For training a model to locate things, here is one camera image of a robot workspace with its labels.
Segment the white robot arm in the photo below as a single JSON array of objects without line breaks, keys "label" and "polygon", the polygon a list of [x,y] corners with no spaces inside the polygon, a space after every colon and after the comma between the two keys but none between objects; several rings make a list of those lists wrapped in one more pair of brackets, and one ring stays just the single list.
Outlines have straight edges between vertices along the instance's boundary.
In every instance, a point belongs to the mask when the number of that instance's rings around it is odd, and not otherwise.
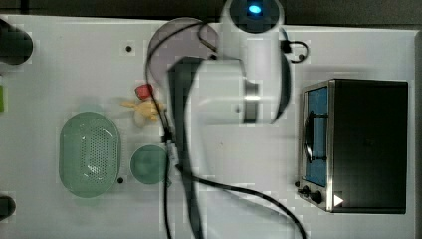
[{"label": "white robot arm", "polygon": [[205,127],[273,124],[292,95],[282,51],[279,0],[227,0],[213,60],[184,57],[167,72],[177,169],[194,239],[267,239],[278,234],[239,198],[241,188],[213,182]]}]

